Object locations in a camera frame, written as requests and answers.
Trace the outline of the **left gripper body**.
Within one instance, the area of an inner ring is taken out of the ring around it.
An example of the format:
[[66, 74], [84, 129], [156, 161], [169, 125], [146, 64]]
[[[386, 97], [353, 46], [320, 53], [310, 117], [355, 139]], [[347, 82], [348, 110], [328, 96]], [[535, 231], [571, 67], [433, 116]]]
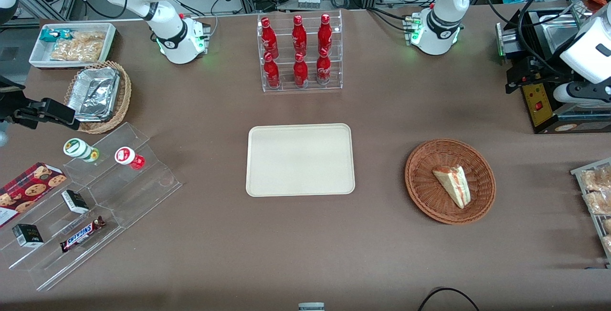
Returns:
[[569, 78], [552, 73], [536, 59], [528, 59], [533, 65], [533, 74], [543, 72], [552, 79], [563, 82], [553, 92], [560, 103], [576, 104], [579, 107], [610, 106], [610, 60], [609, 59], [562, 59], [572, 70]]

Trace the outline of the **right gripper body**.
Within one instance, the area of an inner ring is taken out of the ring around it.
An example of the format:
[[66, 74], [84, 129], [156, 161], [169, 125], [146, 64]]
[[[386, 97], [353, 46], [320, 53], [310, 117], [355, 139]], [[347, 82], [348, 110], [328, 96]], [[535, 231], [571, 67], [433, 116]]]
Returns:
[[24, 94], [25, 86], [0, 77], [0, 117], [2, 122], [36, 129], [46, 100], [35, 101]]

